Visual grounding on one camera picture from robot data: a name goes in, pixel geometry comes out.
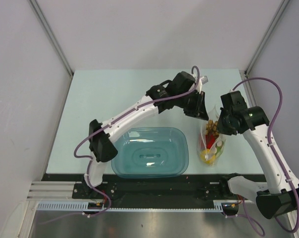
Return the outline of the yellow fake lemon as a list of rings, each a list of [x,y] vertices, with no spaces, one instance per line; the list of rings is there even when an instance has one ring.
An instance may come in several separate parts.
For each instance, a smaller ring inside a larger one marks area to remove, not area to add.
[[[210,163],[210,160],[212,157],[210,157],[210,153],[209,153],[209,149],[205,149],[205,150],[202,150],[200,151],[199,153],[199,157],[201,158],[201,160],[207,164]]]

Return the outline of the green fake food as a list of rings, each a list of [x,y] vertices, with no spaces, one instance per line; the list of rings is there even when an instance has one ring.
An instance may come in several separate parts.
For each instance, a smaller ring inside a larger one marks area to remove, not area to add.
[[[221,146],[215,146],[215,155],[216,157],[220,156],[223,153],[224,150],[224,144],[222,144]]]

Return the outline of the red fake food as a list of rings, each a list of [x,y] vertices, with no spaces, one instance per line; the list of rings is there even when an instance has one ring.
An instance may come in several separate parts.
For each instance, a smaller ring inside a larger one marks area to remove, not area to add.
[[[200,135],[200,148],[201,149],[210,149],[216,141],[215,136]]]

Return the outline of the brown fake berry bunch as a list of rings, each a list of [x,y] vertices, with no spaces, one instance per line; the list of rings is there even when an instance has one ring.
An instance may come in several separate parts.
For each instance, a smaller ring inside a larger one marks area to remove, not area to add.
[[[210,136],[215,136],[218,137],[219,136],[219,132],[217,130],[217,125],[218,125],[218,121],[213,121],[213,120],[209,120],[205,126],[205,134]]]

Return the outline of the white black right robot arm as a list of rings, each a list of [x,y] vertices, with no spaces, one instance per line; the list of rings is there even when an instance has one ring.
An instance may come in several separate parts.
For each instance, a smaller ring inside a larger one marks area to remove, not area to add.
[[[267,219],[299,208],[299,179],[291,172],[273,136],[268,135],[269,120],[259,107],[249,108],[240,91],[221,96],[222,107],[217,129],[224,135],[243,135],[264,172],[266,185],[234,173],[220,179],[220,195],[234,195],[254,202]]]

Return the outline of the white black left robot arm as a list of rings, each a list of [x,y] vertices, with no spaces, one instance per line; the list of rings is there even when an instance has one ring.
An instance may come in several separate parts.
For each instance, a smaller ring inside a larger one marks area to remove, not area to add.
[[[140,100],[117,116],[102,123],[97,120],[91,121],[91,161],[84,175],[83,192],[89,198],[95,198],[100,194],[106,163],[118,154],[114,144],[135,124],[173,107],[181,108],[188,117],[209,120],[205,108],[205,93],[202,90],[204,80],[206,77],[200,76],[199,73],[181,71],[173,80],[152,86]]]

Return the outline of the clear polka dot zip bag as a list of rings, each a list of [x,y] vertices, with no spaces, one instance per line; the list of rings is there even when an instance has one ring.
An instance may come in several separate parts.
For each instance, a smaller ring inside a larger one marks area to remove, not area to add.
[[[214,106],[208,112],[209,120],[200,126],[197,154],[199,159],[208,166],[215,166],[225,147],[226,136],[217,130],[219,111]]]

